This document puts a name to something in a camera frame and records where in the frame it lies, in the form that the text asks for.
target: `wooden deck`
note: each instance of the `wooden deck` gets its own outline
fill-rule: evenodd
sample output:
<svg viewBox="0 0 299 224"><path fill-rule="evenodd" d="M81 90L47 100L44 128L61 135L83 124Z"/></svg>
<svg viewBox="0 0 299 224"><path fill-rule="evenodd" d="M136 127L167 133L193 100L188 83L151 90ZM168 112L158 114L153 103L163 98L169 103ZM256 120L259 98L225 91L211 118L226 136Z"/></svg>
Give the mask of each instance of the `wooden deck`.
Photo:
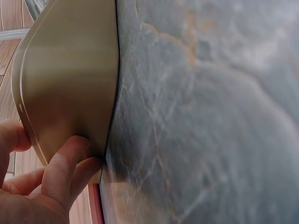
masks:
<svg viewBox="0 0 299 224"><path fill-rule="evenodd" d="M33 20L24 0L0 0L0 32L3 30L29 28ZM14 54L21 40L0 41L0 120L19 119L11 94L11 69ZM41 166L34 150L11 153L6 179L22 175ZM75 201L70 211L71 224L91 224L87 188Z"/></svg>

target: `red trim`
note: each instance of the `red trim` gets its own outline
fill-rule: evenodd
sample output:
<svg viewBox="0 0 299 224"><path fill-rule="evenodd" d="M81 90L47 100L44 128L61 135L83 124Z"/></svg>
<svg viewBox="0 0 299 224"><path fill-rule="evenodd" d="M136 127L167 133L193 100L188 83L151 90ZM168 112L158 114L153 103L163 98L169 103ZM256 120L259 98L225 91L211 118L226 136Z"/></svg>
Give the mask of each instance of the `red trim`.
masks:
<svg viewBox="0 0 299 224"><path fill-rule="evenodd" d="M104 224L99 184L89 184L87 187L92 224Z"/></svg>

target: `hand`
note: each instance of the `hand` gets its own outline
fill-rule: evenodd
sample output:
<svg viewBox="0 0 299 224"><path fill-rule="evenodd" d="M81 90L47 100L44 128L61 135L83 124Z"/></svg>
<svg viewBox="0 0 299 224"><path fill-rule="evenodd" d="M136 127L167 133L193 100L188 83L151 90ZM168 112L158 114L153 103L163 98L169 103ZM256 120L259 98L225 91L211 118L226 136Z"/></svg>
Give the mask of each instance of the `hand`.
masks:
<svg viewBox="0 0 299 224"><path fill-rule="evenodd" d="M94 157L78 163L88 146L87 139L73 136L46 167L4 181L9 153L28 150L31 143L19 121L0 122L0 223L69 223L73 202L102 165Z"/></svg>

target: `marble wall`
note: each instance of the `marble wall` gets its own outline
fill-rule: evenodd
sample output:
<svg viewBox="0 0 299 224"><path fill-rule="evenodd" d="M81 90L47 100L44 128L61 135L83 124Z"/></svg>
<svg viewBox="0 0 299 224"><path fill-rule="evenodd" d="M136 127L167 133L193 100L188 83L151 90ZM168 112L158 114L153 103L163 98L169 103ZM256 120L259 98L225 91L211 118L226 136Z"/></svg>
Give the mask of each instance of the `marble wall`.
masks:
<svg viewBox="0 0 299 224"><path fill-rule="evenodd" d="M106 223L299 221L299 3L117 0Z"/></svg>

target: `stone surface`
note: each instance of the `stone surface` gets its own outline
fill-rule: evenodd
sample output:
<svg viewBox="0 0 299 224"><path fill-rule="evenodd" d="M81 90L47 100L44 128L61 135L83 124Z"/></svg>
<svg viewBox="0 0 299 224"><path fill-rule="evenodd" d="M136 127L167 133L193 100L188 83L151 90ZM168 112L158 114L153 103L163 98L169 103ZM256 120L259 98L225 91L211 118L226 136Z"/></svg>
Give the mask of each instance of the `stone surface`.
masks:
<svg viewBox="0 0 299 224"><path fill-rule="evenodd" d="M116 2L106 223L298 223L299 2Z"/></svg>

